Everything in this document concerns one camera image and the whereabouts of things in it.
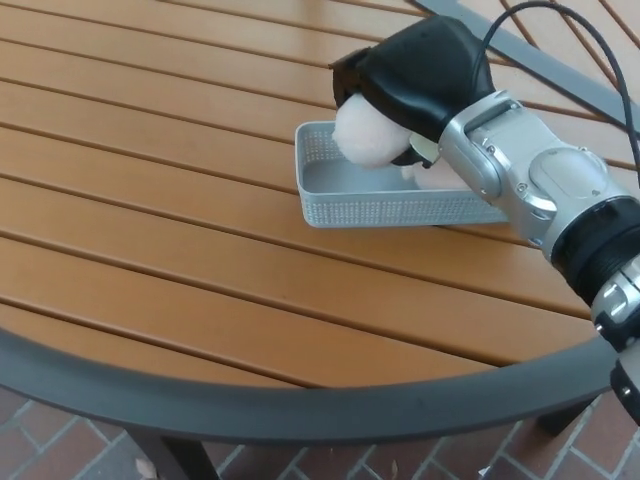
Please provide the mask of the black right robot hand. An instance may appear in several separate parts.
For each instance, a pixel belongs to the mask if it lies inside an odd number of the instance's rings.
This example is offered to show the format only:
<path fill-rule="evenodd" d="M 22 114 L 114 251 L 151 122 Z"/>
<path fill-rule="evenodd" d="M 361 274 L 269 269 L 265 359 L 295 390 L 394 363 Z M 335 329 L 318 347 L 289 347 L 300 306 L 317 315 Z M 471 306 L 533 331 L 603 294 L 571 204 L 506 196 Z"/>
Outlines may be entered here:
<path fill-rule="evenodd" d="M 334 61 L 337 107 L 333 140 L 359 166 L 412 166 L 410 138 L 444 141 L 463 172 L 493 173 L 463 134 L 446 129 L 466 109 L 487 110 L 498 98 L 481 41 L 448 16 L 421 20 L 380 43 Z"/>

